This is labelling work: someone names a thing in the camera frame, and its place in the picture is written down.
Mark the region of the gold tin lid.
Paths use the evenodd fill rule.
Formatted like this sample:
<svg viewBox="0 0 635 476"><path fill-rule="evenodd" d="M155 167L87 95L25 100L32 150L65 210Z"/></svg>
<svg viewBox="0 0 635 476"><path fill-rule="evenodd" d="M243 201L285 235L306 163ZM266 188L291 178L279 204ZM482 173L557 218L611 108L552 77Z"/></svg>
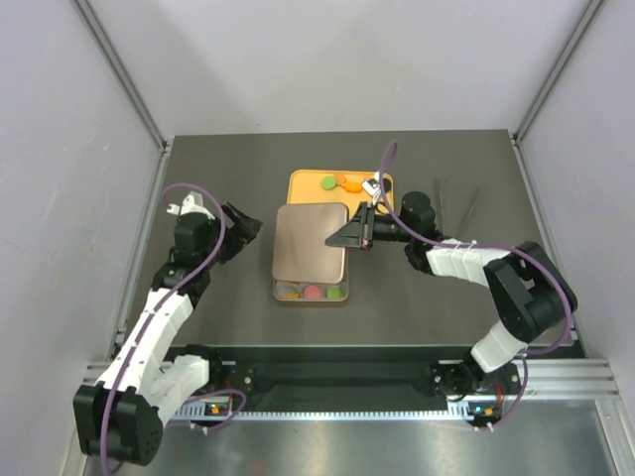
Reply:
<svg viewBox="0 0 635 476"><path fill-rule="evenodd" d="M348 221L342 203L285 204L277 212L272 276L279 282L337 284L346 252L325 240Z"/></svg>

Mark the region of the green sandwich cookie bottom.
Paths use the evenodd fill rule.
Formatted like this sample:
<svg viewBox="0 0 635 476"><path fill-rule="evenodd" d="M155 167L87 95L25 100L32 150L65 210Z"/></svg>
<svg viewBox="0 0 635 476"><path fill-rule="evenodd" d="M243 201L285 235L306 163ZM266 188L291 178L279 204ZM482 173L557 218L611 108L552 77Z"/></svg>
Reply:
<svg viewBox="0 0 635 476"><path fill-rule="evenodd" d="M345 298L345 291L339 287L326 288L324 292L326 299L340 300Z"/></svg>

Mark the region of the metal tongs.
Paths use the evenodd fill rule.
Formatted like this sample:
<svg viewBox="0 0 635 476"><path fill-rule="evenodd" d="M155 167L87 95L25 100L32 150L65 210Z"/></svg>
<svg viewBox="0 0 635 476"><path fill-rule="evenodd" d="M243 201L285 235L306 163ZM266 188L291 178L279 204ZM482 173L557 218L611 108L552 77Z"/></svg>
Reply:
<svg viewBox="0 0 635 476"><path fill-rule="evenodd" d="M435 177L433 205L437 213L437 226L442 234L466 238L482 195L482 187L457 191L450 187L448 178Z"/></svg>

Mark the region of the gold cookie tin box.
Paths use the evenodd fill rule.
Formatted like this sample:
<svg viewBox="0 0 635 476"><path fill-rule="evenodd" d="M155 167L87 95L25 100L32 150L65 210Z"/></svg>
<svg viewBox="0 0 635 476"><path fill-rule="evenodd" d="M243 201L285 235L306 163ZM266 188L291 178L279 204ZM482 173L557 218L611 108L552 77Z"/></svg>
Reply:
<svg viewBox="0 0 635 476"><path fill-rule="evenodd" d="M292 304L344 303L350 294L343 248L278 252L272 263L273 297Z"/></svg>

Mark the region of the pink sandwich cookie top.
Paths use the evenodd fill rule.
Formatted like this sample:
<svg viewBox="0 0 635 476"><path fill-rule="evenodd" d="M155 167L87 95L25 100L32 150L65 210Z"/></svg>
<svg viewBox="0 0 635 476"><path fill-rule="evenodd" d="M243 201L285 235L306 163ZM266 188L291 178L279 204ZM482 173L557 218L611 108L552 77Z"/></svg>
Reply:
<svg viewBox="0 0 635 476"><path fill-rule="evenodd" d="M305 299L322 298L322 288L316 285L309 285L304 288L303 297Z"/></svg>

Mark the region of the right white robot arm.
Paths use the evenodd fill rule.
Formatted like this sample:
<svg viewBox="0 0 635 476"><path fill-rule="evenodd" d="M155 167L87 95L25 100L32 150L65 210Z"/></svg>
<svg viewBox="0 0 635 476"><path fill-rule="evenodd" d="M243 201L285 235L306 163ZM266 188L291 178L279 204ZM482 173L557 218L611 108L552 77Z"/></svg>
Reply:
<svg viewBox="0 0 635 476"><path fill-rule="evenodd" d="M408 263L424 274L455 278L489 289L498 321L462 361L437 376L440 393L465 397L494 386L499 370L577 309L575 293L536 242L498 249L442 235L427 195L412 191L398 216L362 202L353 217L328 236L328 247L368 250L375 242L399 242Z"/></svg>

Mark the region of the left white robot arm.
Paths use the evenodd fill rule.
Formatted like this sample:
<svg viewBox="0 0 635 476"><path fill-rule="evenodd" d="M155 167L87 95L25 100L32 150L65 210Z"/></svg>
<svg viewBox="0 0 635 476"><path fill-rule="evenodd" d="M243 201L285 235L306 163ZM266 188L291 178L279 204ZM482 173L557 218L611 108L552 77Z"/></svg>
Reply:
<svg viewBox="0 0 635 476"><path fill-rule="evenodd" d="M148 465L168 422L190 396L224 384L223 367L203 356L179 356L168 370L162 363L209 286L211 267L235 258L262 223L229 202L212 214L197 192L168 211L176 217L174 244L133 330L108 368L73 397L80 451L104 462Z"/></svg>

